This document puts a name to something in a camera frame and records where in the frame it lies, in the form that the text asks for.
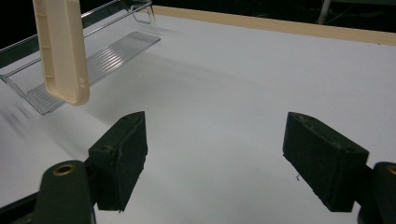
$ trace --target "clear plastic bin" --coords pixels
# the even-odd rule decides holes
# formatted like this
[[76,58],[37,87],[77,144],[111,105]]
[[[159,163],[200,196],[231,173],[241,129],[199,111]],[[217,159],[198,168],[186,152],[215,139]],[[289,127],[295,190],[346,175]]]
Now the clear plastic bin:
[[[115,0],[81,18],[91,86],[160,40],[151,1]],[[46,90],[36,35],[0,50],[0,78],[41,115],[64,104]]]

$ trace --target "table surface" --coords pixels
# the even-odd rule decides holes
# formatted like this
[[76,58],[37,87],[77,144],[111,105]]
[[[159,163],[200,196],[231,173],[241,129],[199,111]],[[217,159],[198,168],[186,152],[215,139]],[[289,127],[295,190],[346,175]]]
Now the table surface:
[[0,84],[0,206],[145,111],[145,170],[125,212],[96,211],[98,223],[357,223],[358,204],[330,213],[296,178],[282,155],[286,117],[322,120],[368,149],[371,167],[396,161],[396,47],[156,19],[162,40],[95,84],[86,105],[42,117]]

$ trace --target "beige plastic lid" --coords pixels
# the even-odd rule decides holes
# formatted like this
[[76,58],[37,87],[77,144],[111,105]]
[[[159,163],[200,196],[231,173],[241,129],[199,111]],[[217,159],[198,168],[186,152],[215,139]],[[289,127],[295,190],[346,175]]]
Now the beige plastic lid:
[[44,83],[49,94],[83,105],[90,99],[79,0],[33,0]]

